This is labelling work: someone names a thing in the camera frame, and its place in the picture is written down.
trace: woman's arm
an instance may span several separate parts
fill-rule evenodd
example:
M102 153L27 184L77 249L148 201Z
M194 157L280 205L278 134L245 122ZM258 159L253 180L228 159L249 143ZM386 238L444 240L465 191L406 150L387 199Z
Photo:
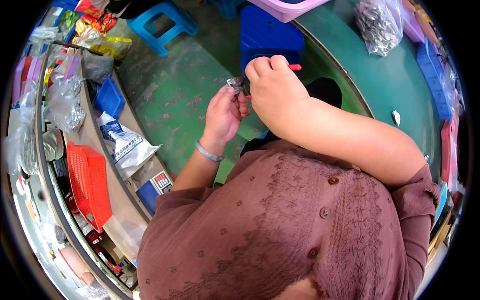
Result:
M225 144L237 132L242 117L250 114L250 107L243 94L235 96L233 89L223 86L210 100L208 105L205 130L200 138L200 145L216 156L223 156ZM172 186L172 191L197 187L211 187L215 180L220 162L213 161L197 149L187 161Z
M246 67L252 106L278 137L350 162L388 186L405 184L425 165L401 130L308 96L283 56L261 57Z

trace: yellow packaging bag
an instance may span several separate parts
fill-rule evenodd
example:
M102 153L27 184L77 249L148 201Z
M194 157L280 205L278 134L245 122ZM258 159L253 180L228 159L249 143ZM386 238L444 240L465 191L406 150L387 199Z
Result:
M110 53L114 58L122 60L127 55L131 45L132 40L129 38L106 36L103 39L97 39L90 49L103 54Z

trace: small metal piece on floor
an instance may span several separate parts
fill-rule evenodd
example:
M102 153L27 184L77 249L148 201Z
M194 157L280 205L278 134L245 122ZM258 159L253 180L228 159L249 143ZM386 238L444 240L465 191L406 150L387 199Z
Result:
M392 118L393 121L395 122L395 125L399 126L400 125L400 114L398 111L394 110L392 111Z

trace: blouse button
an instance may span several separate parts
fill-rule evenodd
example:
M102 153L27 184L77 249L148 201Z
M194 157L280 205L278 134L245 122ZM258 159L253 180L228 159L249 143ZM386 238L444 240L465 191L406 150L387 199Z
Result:
M318 248L311 248L310 251L308 252L307 257L310 259L316 258L318 255L318 250L319 250Z
M328 179L328 183L330 183L330 184L337 184L339 182L340 182L340 179L338 179L337 177L330 177Z
M320 210L320 217L322 219L327 219L331 215L330 209L328 207L322 207Z

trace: brown blouse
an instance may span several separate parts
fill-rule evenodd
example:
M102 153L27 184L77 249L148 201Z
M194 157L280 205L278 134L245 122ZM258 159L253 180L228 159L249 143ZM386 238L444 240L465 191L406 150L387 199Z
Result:
M270 299L310 276L333 299L412 299L439 191L425 165L389 192L338 159L275 141L226 183L169 192L142 238L142 300Z

